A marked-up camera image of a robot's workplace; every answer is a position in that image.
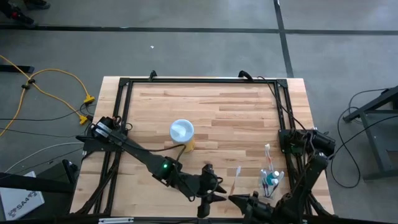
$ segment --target wooden table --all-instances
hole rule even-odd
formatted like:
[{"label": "wooden table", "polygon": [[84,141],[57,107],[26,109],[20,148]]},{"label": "wooden table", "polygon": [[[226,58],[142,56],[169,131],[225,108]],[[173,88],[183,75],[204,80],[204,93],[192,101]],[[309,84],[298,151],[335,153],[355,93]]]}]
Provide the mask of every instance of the wooden table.
[{"label": "wooden table", "polygon": [[[112,115],[119,78],[104,77],[94,122]],[[311,128],[313,122],[304,81],[301,78],[287,80],[294,116],[306,128]],[[170,124],[176,119],[190,120],[195,127],[196,147],[181,157],[182,170],[200,174],[206,163],[212,163],[215,173],[224,178],[221,186],[228,194],[238,166],[242,171],[234,194],[259,190],[259,170],[268,167],[264,145],[269,143],[275,170],[283,170],[286,175],[274,200],[268,201],[275,205],[289,191],[285,158],[277,137],[280,128],[276,102],[267,85],[136,83],[128,117],[133,126],[129,138],[148,149],[171,146]],[[179,149],[174,149],[160,154],[176,158],[178,152]],[[95,152],[83,161],[71,212],[81,208],[98,185],[103,157],[103,152]],[[103,208],[107,191],[104,191]],[[325,174],[320,176],[312,192],[325,209],[333,213]],[[122,155],[112,216],[195,217],[199,204],[199,199],[189,202],[178,190],[159,183],[129,154]],[[211,204],[210,217],[242,215],[232,202],[225,201]]]}]

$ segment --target concrete floor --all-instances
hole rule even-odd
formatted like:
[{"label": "concrete floor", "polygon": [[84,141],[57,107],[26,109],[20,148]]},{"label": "concrete floor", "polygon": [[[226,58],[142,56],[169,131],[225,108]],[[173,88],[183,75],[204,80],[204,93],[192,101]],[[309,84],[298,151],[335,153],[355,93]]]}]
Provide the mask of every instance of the concrete floor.
[{"label": "concrete floor", "polygon": [[[277,29],[272,0],[104,0],[51,1],[48,11],[28,12],[40,24],[71,26],[211,27]],[[394,0],[285,0],[280,1],[286,29],[397,30],[398,2]],[[8,22],[0,15],[0,22]],[[396,86],[398,39],[379,35],[287,35],[294,77],[304,78],[315,125],[337,140],[336,122],[349,98],[368,89]],[[88,91],[98,96],[105,75],[234,77],[240,70],[265,77],[286,77],[279,34],[61,32],[0,30],[0,54],[36,70],[59,68],[78,75]],[[17,108],[20,74],[0,76],[0,117],[11,118]],[[58,73],[37,77],[44,90],[57,93],[78,108],[84,92],[77,82]],[[355,99],[360,106],[378,93]],[[20,118],[53,118],[69,113],[63,104],[29,90]],[[73,135],[84,130],[76,116],[51,122],[15,122],[12,129]],[[344,139],[361,130],[341,124]],[[0,138],[0,170],[45,146],[75,142],[7,132]],[[363,174],[377,167],[365,134],[348,144]],[[65,146],[29,159],[32,166],[78,146]],[[81,152],[65,156],[79,164]],[[36,172],[51,165],[35,167]],[[23,169],[18,166],[14,172]],[[357,177],[345,151],[336,157],[335,174],[344,184]],[[335,213],[341,217],[398,222],[398,179],[363,182],[343,189],[328,176]]]}]

